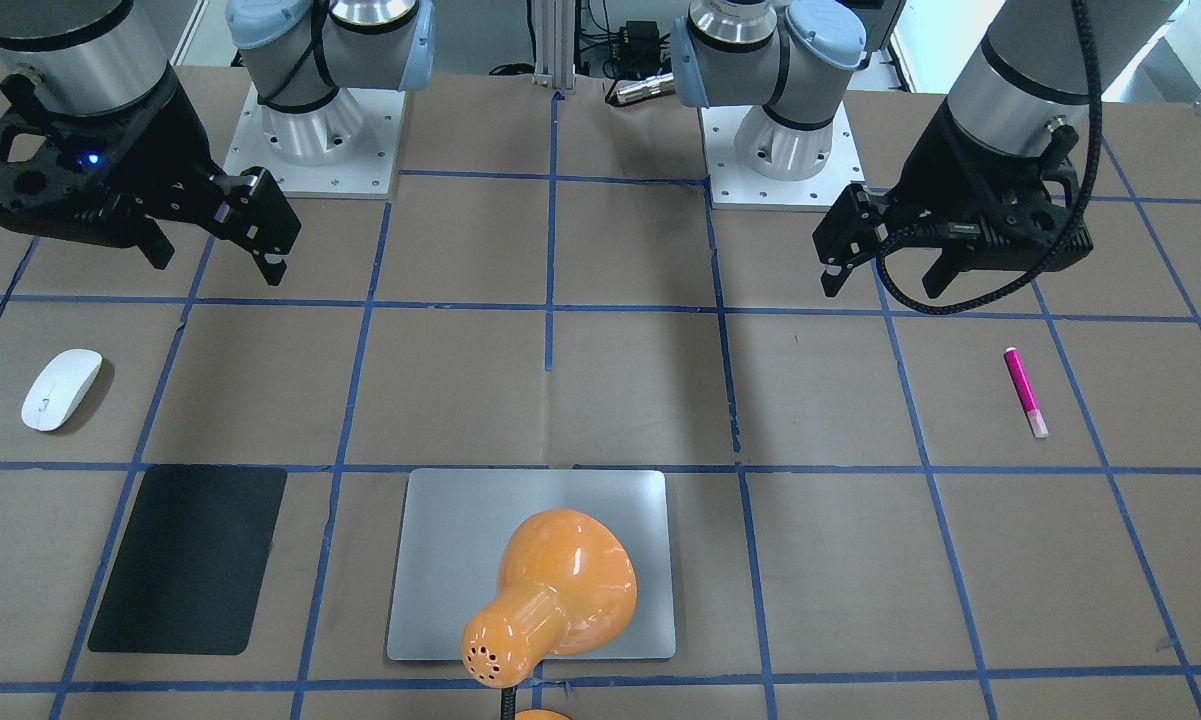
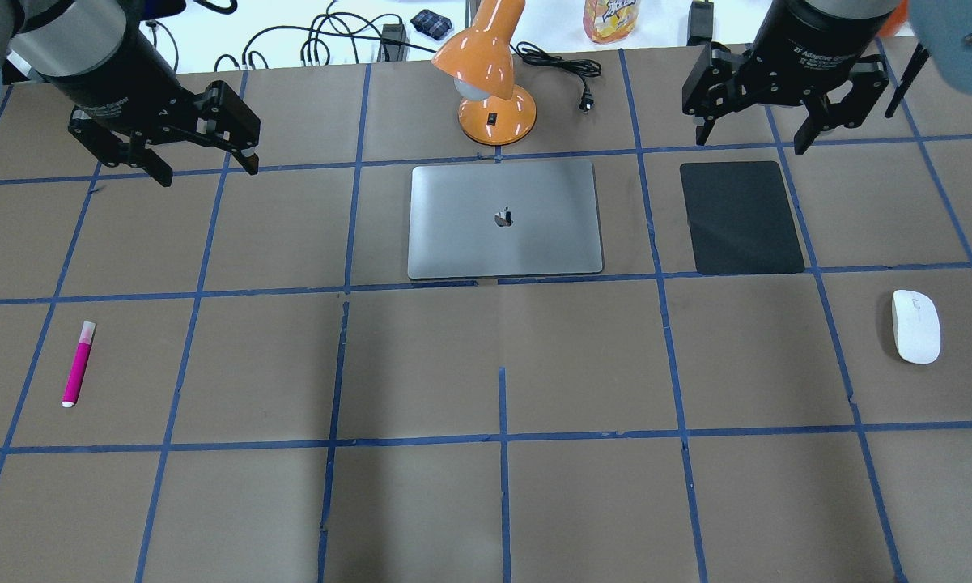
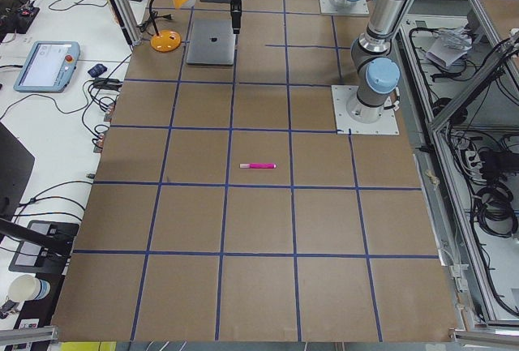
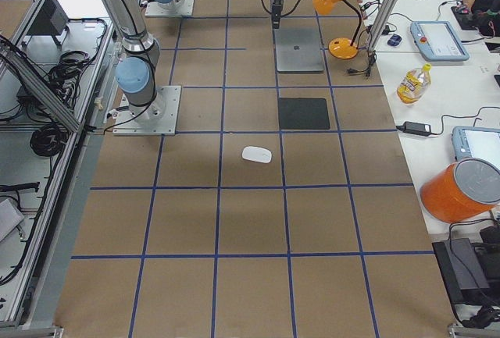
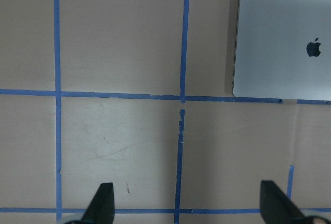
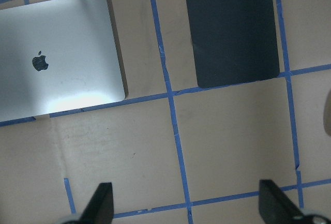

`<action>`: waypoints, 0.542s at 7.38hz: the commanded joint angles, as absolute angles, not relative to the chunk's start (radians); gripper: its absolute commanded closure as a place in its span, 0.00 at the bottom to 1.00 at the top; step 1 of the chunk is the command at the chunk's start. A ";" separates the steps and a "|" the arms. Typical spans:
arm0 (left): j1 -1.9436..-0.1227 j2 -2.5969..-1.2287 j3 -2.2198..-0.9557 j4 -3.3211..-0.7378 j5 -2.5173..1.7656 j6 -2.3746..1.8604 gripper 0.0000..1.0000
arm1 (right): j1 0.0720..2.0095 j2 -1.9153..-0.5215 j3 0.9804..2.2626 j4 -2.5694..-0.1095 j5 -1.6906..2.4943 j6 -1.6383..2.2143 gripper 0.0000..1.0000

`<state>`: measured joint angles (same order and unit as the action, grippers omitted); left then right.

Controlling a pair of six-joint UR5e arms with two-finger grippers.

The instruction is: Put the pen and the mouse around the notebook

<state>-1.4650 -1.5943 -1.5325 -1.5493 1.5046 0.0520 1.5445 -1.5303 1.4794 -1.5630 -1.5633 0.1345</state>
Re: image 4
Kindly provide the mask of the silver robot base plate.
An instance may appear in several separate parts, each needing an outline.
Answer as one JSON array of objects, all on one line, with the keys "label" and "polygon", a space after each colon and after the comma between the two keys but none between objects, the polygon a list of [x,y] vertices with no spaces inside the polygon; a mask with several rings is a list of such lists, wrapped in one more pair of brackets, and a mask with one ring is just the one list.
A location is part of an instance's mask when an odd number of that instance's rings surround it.
[{"label": "silver robot base plate", "polygon": [[112,133],[117,136],[174,135],[180,107],[181,86],[160,86],[156,88],[156,94],[153,103],[139,116],[137,115],[141,110],[134,106],[130,108],[126,95],[122,94],[120,104],[129,108],[114,116],[118,124],[112,128]]}]

